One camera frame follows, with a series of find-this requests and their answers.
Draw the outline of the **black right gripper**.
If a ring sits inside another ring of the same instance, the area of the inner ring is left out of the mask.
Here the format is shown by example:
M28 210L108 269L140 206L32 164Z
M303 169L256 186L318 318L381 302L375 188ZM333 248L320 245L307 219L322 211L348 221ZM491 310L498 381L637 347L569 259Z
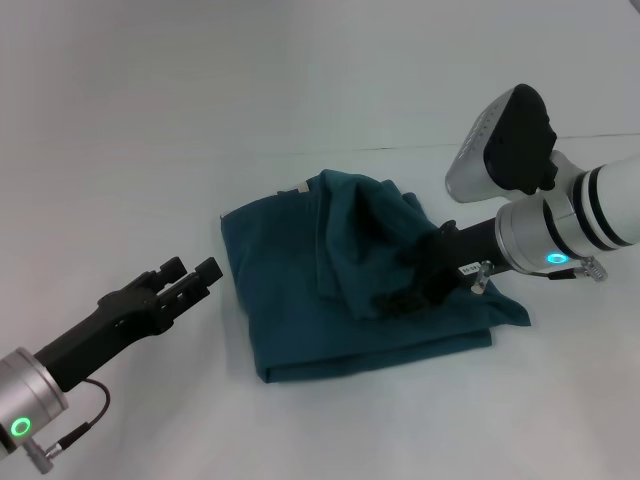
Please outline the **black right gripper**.
M398 264L416 266L413 287L374 297L374 307L384 319L397 319L438 307L459 286L470 287L475 273L461 268L489 262L490 273L503 272L503 254L498 246L495 219L459 230L451 220L437 231L420 236L400 249Z

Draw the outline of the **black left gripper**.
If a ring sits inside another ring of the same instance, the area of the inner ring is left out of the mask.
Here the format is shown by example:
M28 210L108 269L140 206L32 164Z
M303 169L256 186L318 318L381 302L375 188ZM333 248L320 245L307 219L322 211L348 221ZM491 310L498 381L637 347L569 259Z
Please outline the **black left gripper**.
M164 324L173 324L207 297L209 288L223 277L214 257L186 275L179 257L169 259L158 270L102 297L91 315L39 350L35 358L62 392L71 391L129 345L163 333ZM168 285L172 286L158 296Z

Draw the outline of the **teal blue shirt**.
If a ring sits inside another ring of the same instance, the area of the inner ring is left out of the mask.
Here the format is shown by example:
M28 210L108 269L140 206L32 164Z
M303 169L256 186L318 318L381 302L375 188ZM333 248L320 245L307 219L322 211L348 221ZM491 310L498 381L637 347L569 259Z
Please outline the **teal blue shirt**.
M374 304L411 285L396 256L435 231L418 198L390 180L325 170L221 220L237 297L266 383L336 378L491 345L493 328L527 327L489 286L440 305L387 313Z

